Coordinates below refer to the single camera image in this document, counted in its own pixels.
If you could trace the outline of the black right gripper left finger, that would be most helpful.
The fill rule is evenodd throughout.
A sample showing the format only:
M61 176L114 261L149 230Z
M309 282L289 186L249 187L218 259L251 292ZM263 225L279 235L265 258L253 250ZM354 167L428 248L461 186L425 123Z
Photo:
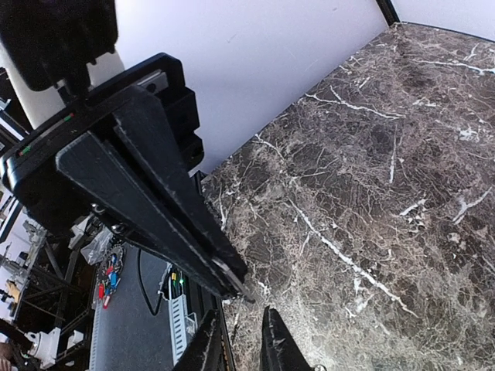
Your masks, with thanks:
M220 314L209 310L173 371L218 370L222 354Z

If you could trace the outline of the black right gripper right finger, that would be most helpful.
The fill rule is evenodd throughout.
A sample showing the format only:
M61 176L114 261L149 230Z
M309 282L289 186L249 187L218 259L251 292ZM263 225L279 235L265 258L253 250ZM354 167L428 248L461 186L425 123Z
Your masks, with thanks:
M312 370L278 311L269 306L264 309L262 320L259 369L268 371Z

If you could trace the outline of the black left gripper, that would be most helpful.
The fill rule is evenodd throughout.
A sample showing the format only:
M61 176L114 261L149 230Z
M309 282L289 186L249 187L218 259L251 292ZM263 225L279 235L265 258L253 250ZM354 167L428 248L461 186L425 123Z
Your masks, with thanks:
M115 142L84 134L109 125L113 111ZM71 181L122 224L134 244L176 264L216 296L250 301L247 265L187 172L204 157L199 126L181 61L159 53L72 102L8 150L1 179L52 233L65 232L89 211Z

